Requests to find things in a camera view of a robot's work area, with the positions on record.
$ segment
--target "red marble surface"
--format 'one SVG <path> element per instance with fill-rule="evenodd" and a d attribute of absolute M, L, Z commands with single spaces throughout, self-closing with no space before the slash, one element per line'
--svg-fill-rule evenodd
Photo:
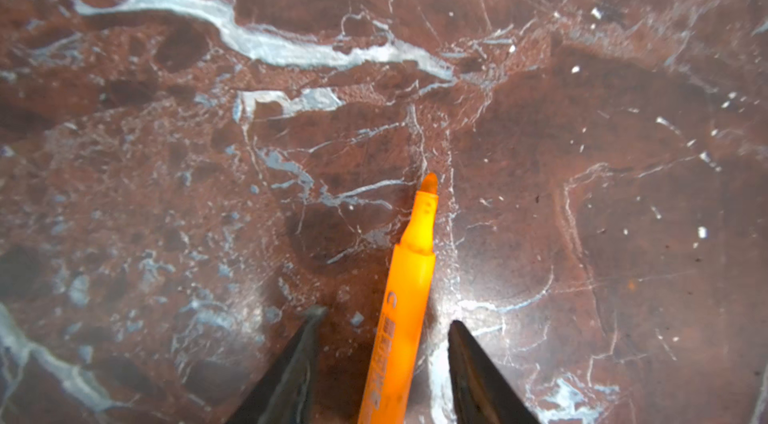
<path fill-rule="evenodd" d="M 123 1 L 0 0 L 4 422 L 223 422 L 312 304 L 316 421 L 354 422 L 427 170 L 408 422 L 452 421 L 453 319 L 545 423 L 768 422 L 768 0 L 220 0 L 451 79 L 76 9 Z"/>

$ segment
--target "marker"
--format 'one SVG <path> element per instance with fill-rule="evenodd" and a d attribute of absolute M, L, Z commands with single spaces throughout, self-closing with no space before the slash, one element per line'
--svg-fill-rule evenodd
<path fill-rule="evenodd" d="M 432 233 L 437 200 L 437 176 L 429 173 L 416 193 L 411 221 L 392 253 L 358 424 L 401 424 L 406 417 L 435 271 Z"/>

